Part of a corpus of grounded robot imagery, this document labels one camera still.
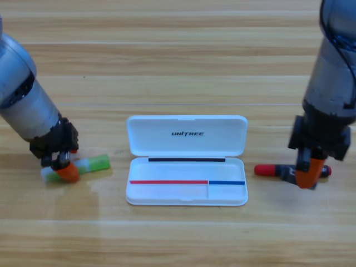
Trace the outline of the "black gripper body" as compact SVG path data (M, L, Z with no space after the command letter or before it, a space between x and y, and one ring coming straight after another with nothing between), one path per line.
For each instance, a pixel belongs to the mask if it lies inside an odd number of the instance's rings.
M308 172L312 159L332 157L344 160L351 144L350 117L327 114L314 107L304 107L304 114L295 118L288 148L297 149L296 169Z
M71 162L70 153L78 149L78 132L66 117L60 117L44 136L29 141L29 150L41 160L41 166L54 170L67 167Z

